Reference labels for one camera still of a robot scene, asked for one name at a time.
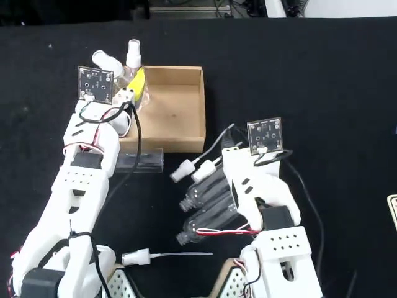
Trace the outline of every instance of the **white bottle cap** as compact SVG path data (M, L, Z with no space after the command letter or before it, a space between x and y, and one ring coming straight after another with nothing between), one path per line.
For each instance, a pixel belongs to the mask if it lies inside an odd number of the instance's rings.
M125 64L130 68L139 68L141 66L141 42L137 39L131 39L128 42L128 53Z
M128 265L149 265L150 264L150 251L149 248L137 250L134 253L124 253L122 255L123 266Z
M192 174L196 170L194 163L190 160L184 160L183 163L173 172L170 177L175 183L178 183L183 177Z
M102 50L98 50L92 54L92 62L103 70L113 71L114 78L123 75L123 65L116 58L109 56Z
M213 174L215 171L216 171L215 164L210 160L206 160L202 163L201 167L196 172L193 173L192 179L194 182L198 183L202 179Z

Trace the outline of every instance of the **black table surface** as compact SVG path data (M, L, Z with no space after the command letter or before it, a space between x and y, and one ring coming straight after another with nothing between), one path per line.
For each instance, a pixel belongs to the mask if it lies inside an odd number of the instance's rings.
M281 116L283 138L324 220L323 291L393 297L396 230L386 198L397 192L396 18L190 20L0 28L0 280L50 197L62 136L76 103L77 66L97 49L125 59L141 40L146 65L203 66L208 147L235 122ZM225 259L249 238L213 237L180 247L178 206L188 179L169 174L185 158L165 155L163 174L136 174L108 204L97 243L121 253L212 251L213 257L153 260L128 272L145 297L208 295ZM319 230L288 168L315 260ZM111 179L114 185L120 176Z

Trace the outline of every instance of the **yellow object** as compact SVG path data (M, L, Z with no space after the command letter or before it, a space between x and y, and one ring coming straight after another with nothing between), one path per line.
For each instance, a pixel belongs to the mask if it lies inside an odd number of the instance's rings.
M135 101L139 101L145 88L145 70L140 68L134 77L134 79L128 84L127 88L134 90Z

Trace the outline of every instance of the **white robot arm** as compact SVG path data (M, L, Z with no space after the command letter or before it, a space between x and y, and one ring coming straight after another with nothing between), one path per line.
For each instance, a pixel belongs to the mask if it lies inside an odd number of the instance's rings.
M116 67L121 65L110 58ZM89 70L93 72L87 74L87 78L100 73L100 70ZM107 71L104 72L106 81L112 85L108 76L113 70ZM115 253L107 246L95 246L91 232L115 170L119 136L131 126L131 117L125 108L132 107L136 115L133 102L134 92L126 88L115 94L111 104L95 101L93 95L81 92L63 137L65 159L51 187L51 197L12 263L16 296L95 297L104 283L98 270L105 278L111 273ZM82 120L83 112L92 122ZM62 248L39 268L42 259L63 239L68 239L69 247ZM99 254L96 264L90 263L92 247L96 247Z
M276 153L268 153L264 158L272 159ZM280 162L254 166L257 156L251 156L249 148L227 148L222 155L223 170L238 212L245 216L253 230L262 231L240 255L247 270L246 278L253 282L253 296L322 297L305 228L298 226L301 220L299 208L289 187L279 178ZM276 227L272 223L273 227L269 229L266 226L269 219L259 210L258 200L269 209L286 206L289 223L277 219L280 223L276 223Z

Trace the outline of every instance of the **cardboard box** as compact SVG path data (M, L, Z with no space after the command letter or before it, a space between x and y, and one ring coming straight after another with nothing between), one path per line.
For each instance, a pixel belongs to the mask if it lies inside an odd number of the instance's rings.
M202 152L205 141L204 77L201 67L147 66L150 102L138 112L142 148L169 152ZM132 125L121 139L121 151L136 150Z

